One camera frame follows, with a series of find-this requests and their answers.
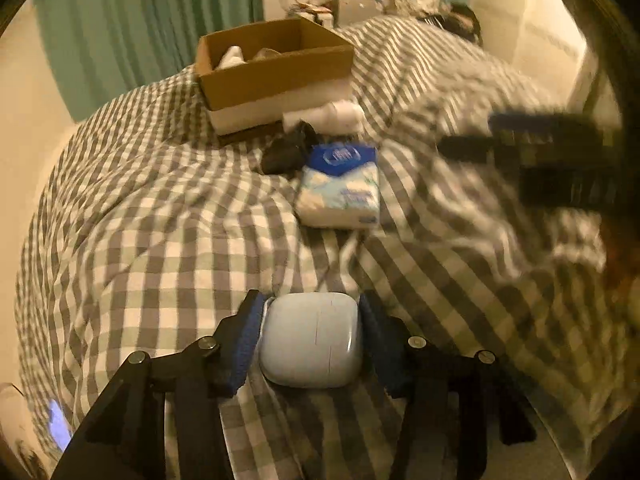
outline checkered bedspread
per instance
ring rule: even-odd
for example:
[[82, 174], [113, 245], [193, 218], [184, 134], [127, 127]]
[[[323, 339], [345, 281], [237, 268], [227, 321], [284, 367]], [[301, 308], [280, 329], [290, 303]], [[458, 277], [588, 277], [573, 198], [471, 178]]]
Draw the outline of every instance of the checkered bedspread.
[[[33, 217], [15, 307], [22, 381], [53, 460], [50, 400], [76, 428], [130, 352], [181, 350], [250, 288], [373, 288], [436, 345], [504, 355], [584, 470], [591, 438], [627, 402], [628, 336], [598, 284], [597, 218], [526, 210], [496, 171], [434, 148], [486, 131], [491, 110], [553, 103], [429, 25], [378, 18], [342, 33], [356, 46], [364, 140], [379, 147], [382, 224], [371, 232], [300, 226], [296, 181], [252, 172], [264, 140], [217, 146], [191, 68], [104, 105], [73, 136]], [[385, 479], [401, 413], [371, 374], [292, 393], [255, 366], [222, 406], [238, 479]]]

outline plaid blanket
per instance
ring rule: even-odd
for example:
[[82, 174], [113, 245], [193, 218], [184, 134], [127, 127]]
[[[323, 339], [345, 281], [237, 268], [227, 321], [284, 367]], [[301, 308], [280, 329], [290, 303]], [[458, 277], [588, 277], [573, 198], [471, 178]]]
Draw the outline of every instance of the plaid blanket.
[[[191, 68], [104, 105], [72, 137], [33, 217], [15, 307], [22, 382], [54, 461], [50, 401], [76, 428], [130, 352], [181, 350], [250, 288], [372, 288], [436, 345], [504, 356], [584, 474], [591, 439], [628, 402], [628, 335], [598, 284], [597, 218], [526, 210], [495, 170], [435, 149], [487, 131], [492, 110], [554, 104], [430, 25], [378, 18], [342, 34], [356, 46], [363, 140], [379, 148], [373, 231], [300, 226], [297, 181], [252, 172], [268, 139], [217, 145]], [[367, 371], [347, 388], [295, 391], [254, 366], [222, 418], [238, 479], [385, 479], [402, 409]]]

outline striped fabric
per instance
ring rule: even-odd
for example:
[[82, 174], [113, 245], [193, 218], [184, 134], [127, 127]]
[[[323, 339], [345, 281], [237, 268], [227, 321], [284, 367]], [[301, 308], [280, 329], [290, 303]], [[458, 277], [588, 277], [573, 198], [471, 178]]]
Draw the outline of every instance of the striped fabric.
[[[101, 108], [73, 136], [22, 252], [15, 314], [38, 436], [57, 399], [73, 428], [126, 356], [210, 334], [249, 288], [282, 295], [373, 288], [389, 312], [449, 351], [491, 349], [519, 381], [570, 468], [627, 404], [626, 327], [606, 303], [597, 218], [526, 210], [495, 170], [434, 144], [492, 110], [549, 109], [530, 80], [414, 20], [343, 30], [364, 141], [379, 148], [382, 223], [300, 226], [296, 180], [252, 172], [267, 139], [220, 148], [191, 68]], [[238, 479], [385, 479], [402, 403], [370, 372], [331, 391], [268, 387], [257, 367], [222, 406]], [[167, 453], [177, 474], [173, 421]]]

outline blue label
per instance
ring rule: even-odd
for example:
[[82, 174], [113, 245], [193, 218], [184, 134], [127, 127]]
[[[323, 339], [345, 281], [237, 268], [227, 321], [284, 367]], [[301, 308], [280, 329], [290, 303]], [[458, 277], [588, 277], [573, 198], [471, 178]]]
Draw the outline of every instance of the blue label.
[[321, 144], [316, 146], [307, 167], [330, 176], [342, 176], [364, 164], [376, 161], [376, 149], [363, 144]]

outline logo on tissue pack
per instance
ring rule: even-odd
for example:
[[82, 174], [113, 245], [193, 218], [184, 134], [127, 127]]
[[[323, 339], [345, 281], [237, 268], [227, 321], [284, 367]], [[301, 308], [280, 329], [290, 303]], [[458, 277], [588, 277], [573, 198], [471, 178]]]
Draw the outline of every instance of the logo on tissue pack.
[[326, 152], [322, 158], [329, 166], [340, 166], [345, 162], [358, 161], [361, 156], [353, 146], [340, 146]]

